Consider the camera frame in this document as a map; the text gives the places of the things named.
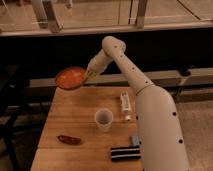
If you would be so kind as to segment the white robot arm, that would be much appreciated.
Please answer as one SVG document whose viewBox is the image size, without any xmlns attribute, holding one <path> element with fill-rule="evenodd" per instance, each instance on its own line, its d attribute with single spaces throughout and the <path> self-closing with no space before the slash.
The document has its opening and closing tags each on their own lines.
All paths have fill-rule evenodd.
<svg viewBox="0 0 213 171">
<path fill-rule="evenodd" d="M 113 36 L 102 40 L 102 49 L 87 67 L 90 80 L 114 61 L 136 96 L 135 113 L 142 171 L 189 171 L 184 138 L 175 102 L 126 55 L 126 44 Z"/>
</svg>

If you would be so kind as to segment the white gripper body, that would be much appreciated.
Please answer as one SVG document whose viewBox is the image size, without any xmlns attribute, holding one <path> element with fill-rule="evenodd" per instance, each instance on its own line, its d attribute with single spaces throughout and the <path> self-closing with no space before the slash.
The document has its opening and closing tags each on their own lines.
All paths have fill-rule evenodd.
<svg viewBox="0 0 213 171">
<path fill-rule="evenodd" d="M 90 80 L 97 77 L 104 71 L 104 66 L 96 60 L 91 60 L 87 66 L 85 79 Z"/>
</svg>

